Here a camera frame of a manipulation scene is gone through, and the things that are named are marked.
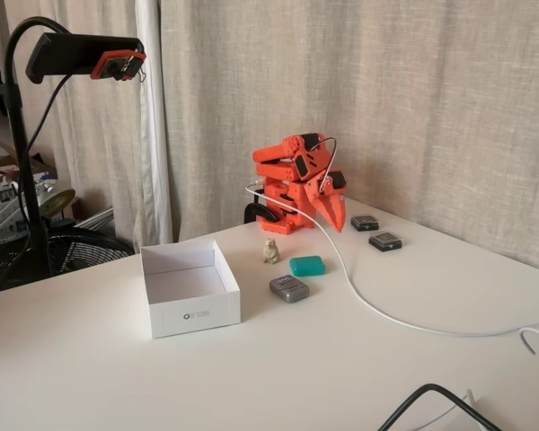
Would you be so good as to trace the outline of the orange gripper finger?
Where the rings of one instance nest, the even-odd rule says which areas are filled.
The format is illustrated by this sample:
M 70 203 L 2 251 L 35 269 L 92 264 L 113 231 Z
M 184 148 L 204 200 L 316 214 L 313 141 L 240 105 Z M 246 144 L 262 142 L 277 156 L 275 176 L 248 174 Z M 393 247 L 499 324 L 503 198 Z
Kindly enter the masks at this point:
M 331 198 L 331 208 L 333 212 L 332 224 L 344 225 L 346 220 L 346 207 L 343 194 L 337 193 Z
M 343 229 L 343 225 L 333 225 L 332 224 L 332 208 L 331 208 L 331 198 L 334 196 L 323 196 L 316 199 L 316 210 L 319 214 L 327 221 L 327 223 L 333 227 L 338 233 Z

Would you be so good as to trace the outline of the orange gripper body black servo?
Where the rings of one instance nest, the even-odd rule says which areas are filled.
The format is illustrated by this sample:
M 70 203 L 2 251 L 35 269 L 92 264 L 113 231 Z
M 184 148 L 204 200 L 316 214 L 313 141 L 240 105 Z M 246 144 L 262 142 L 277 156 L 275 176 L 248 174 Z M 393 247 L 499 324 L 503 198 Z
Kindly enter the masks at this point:
M 305 193 L 315 208 L 318 197 L 344 194 L 346 189 L 347 181 L 342 171 L 338 169 L 329 172 L 323 170 L 305 184 Z

